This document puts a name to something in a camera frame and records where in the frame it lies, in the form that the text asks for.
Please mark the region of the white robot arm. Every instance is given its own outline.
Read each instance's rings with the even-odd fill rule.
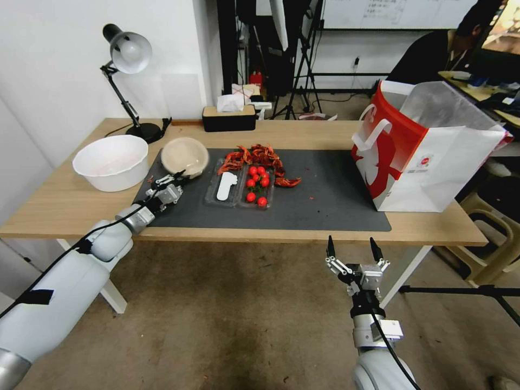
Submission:
[[[385,320],[379,307],[379,285],[389,262],[370,238],[376,264],[343,264],[336,258],[334,243],[329,236],[325,262],[329,270],[347,285],[352,298],[350,316],[354,321],[354,345],[359,358],[352,373],[357,390],[419,389],[412,372],[397,357],[391,343],[403,337],[396,320]]]
[[[0,314],[0,390],[11,390],[33,362],[56,348],[155,215],[183,193],[182,172],[152,183],[147,199],[99,221]]]

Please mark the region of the lamp base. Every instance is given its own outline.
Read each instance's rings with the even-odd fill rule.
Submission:
[[[126,134],[143,138],[148,144],[160,140],[164,135],[161,128],[153,123],[140,123],[140,125],[140,127],[132,126]]]

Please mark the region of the computer monitor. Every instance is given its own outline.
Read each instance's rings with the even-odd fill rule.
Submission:
[[[520,0],[502,5],[484,31],[468,71],[504,82],[520,81]]]

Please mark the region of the desk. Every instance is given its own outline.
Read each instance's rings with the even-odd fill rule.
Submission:
[[[473,98],[477,101],[483,101],[489,98],[495,90],[491,87],[478,87],[478,88],[470,88],[467,86],[467,83],[462,81],[453,80],[451,71],[440,71],[439,75],[446,80],[451,86],[457,88],[462,91],[464,94]],[[500,118],[502,118],[507,124],[512,125],[514,127],[520,127],[520,118],[500,110],[493,110]]]
[[[160,125],[160,120],[150,120]],[[127,119],[105,119],[80,145],[103,137],[128,123]],[[151,163],[169,140],[193,137],[206,147],[234,148],[236,145],[270,144],[275,149],[348,150],[357,121],[257,121],[251,132],[206,133],[200,122],[170,125],[166,135],[149,147]],[[78,176],[72,168],[74,152],[42,184],[32,197],[2,226],[0,237],[58,239],[66,248],[65,239],[78,239],[100,219],[129,206],[139,185],[121,192],[101,192]],[[325,245],[328,235],[334,241],[368,244],[370,237],[379,244],[415,245],[406,258],[394,260],[385,272],[381,286],[384,307],[399,287],[430,250],[432,245],[474,245],[487,243],[464,210],[453,202],[443,213],[386,213],[392,227],[388,232],[312,231],[262,229],[202,229],[185,227],[148,227],[136,240],[148,241],[213,241],[213,242],[313,242]],[[121,313],[126,302],[109,281],[103,296]]]

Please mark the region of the crayfish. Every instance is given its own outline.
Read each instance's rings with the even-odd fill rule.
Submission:
[[[238,171],[242,169],[244,163],[247,165],[259,164],[273,167],[276,177],[275,185],[279,187],[295,187],[302,181],[301,178],[285,179],[285,168],[280,157],[278,157],[271,146],[252,145],[251,152],[243,146],[237,147],[240,151],[227,154],[224,163],[218,170],[219,175],[227,171]]]

